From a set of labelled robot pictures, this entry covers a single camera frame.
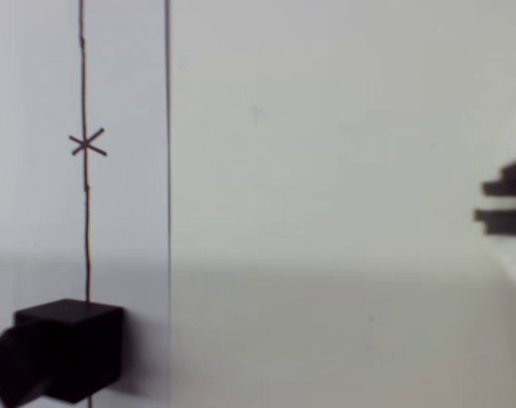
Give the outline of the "white gripper finger with black tip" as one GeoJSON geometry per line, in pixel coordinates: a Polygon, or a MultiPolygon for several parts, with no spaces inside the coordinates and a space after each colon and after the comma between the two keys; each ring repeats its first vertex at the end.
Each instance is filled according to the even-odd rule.
{"type": "Polygon", "coordinates": [[[482,184],[485,196],[516,196],[516,125],[511,124],[498,142],[497,177],[482,184]]]}
{"type": "Polygon", "coordinates": [[[484,225],[494,255],[516,286],[516,210],[477,209],[473,218],[484,225]]]}

